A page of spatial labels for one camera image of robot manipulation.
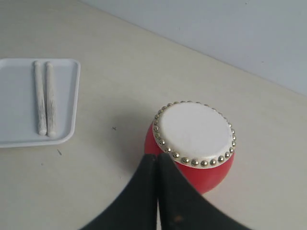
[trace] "white drum head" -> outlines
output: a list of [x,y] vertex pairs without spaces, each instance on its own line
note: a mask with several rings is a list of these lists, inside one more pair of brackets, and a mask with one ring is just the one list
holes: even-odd
[[153,135],[176,161],[198,168],[224,163],[236,145],[234,130],[221,113],[192,102],[163,107],[153,122]]

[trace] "white table surface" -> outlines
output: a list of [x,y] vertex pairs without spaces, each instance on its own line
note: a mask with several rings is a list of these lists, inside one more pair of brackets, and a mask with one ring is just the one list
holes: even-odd
[[1,230],[89,222],[133,175],[155,112],[180,100],[236,129],[233,167],[205,197],[256,230],[306,229],[306,97],[74,0],[1,1],[0,31],[0,58],[81,62],[74,136],[0,149]]

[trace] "small dark speck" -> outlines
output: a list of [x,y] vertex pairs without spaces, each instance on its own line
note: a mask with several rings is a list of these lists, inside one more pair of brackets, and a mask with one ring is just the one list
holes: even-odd
[[183,221],[183,217],[180,216],[180,215],[178,215],[178,216],[176,216],[176,217],[174,218],[174,222],[175,222],[175,223],[179,223],[179,222],[181,222],[181,221]]

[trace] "white drumstick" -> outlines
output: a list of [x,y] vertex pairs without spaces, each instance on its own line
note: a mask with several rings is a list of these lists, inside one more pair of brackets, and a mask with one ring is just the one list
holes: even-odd
[[44,99],[44,88],[43,79],[40,63],[38,61],[34,62],[35,69],[35,87],[36,87],[36,101],[37,101],[37,112],[38,112],[38,133],[39,135],[46,135],[47,124],[46,124],[46,109],[45,109],[45,99]]
[[47,134],[49,137],[54,138],[56,132],[56,104],[54,97],[54,74],[53,66],[47,62]]

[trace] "white wall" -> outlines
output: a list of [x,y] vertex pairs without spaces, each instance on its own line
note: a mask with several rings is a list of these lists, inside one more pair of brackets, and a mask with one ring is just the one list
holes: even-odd
[[83,0],[307,95],[307,0]]

